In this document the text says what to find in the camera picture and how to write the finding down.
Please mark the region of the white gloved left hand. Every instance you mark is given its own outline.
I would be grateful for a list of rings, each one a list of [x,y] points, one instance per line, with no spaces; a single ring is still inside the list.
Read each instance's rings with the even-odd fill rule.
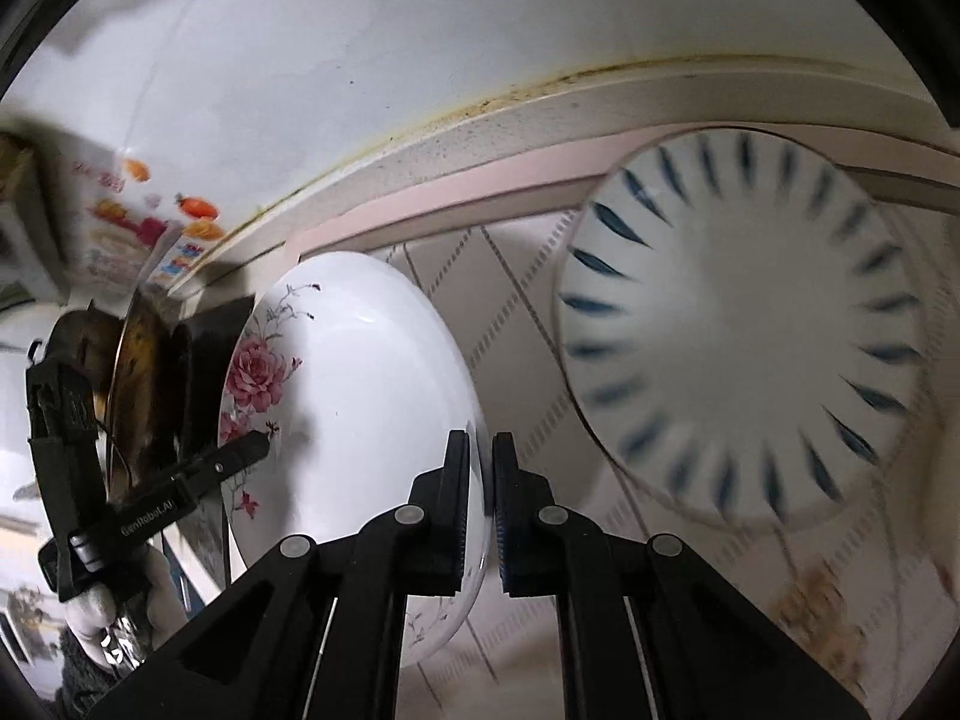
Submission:
[[[153,546],[135,556],[137,591],[119,601],[96,583],[65,605],[65,621],[83,655],[109,676],[122,678],[187,624],[169,561]]]

